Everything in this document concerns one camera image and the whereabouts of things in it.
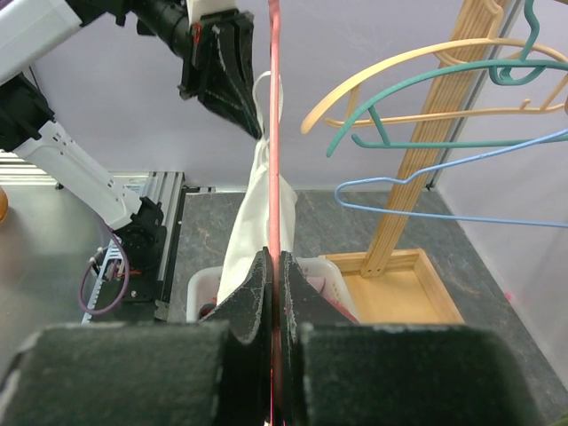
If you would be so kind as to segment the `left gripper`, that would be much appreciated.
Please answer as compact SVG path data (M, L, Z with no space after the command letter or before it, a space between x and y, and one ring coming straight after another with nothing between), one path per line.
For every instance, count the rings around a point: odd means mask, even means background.
M193 97L213 114L259 139L252 89L254 15L221 11L203 15L190 27L191 47L178 86L182 99Z

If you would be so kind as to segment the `pink wire hanger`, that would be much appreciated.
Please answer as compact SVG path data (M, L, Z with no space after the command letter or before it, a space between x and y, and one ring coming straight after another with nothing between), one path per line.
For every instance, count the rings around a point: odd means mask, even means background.
M268 2L271 24L269 129L269 252L272 259L272 411L271 425L284 425L280 332L280 2Z

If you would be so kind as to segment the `mauve pink tank top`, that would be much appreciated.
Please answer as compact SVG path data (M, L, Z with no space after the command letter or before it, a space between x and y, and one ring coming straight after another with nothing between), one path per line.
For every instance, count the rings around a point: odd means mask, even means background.
M307 282L350 322L355 324L359 323L358 319L353 316L343 304L339 302L339 300L335 296L333 289L327 284L325 277L308 277Z

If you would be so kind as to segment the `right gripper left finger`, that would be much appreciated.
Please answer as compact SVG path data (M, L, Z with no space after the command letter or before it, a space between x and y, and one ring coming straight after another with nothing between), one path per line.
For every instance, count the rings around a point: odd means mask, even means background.
M182 324L61 324L32 334L1 382L4 425L261 425L270 410L272 262Z

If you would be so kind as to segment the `teal plastic hanger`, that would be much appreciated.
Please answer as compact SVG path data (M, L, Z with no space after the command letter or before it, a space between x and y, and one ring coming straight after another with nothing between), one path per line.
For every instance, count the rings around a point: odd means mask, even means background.
M562 78L538 106L530 100L519 106L468 109L464 102L476 74L486 73L501 87L523 86L549 70L566 73L567 57L538 43L540 23L533 2L524 3L529 36L525 40L501 36L505 11L502 1L467 1L463 4L448 42L436 43L384 59L340 83L305 117L302 132L307 133L318 120L324 120L337 133L327 148L332 155L349 130L375 127L377 142L366 142L358 135L353 141L369 149L425 149L429 152L449 147L446 141L452 125L460 119L480 115L549 114L562 109L555 102L566 87ZM363 83L390 70L425 56L435 57L439 65L432 71L410 77L359 103ZM379 102L419 83L430 82L430 91L419 114L385 118L378 112Z

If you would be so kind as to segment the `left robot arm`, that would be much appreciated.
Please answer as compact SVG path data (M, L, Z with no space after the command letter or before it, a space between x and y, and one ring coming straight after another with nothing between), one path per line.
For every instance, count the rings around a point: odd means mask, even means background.
M24 69L104 15L161 39L182 60L182 99L253 138L262 127L253 100L254 17L233 1L4 1L1 4L1 148L51 174L94 210L129 248L155 245L159 203L117 184L57 121Z

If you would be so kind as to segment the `white plastic basket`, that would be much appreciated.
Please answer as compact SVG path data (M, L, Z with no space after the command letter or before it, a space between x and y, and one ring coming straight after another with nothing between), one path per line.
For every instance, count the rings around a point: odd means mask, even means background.
M325 277L327 284L333 289L335 296L353 316L360 319L358 309L351 298L349 289L339 268L323 257L301 258L296 261L306 278ZM223 267L209 267L199 270L189 280L187 286L186 320L196 321L200 308L207 303L214 303L221 281Z

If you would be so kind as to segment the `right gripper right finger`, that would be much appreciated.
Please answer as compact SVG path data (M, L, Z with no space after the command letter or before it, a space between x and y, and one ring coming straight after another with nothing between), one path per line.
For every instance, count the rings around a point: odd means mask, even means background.
M483 328L350 322L280 258L287 425L542 425L513 351Z

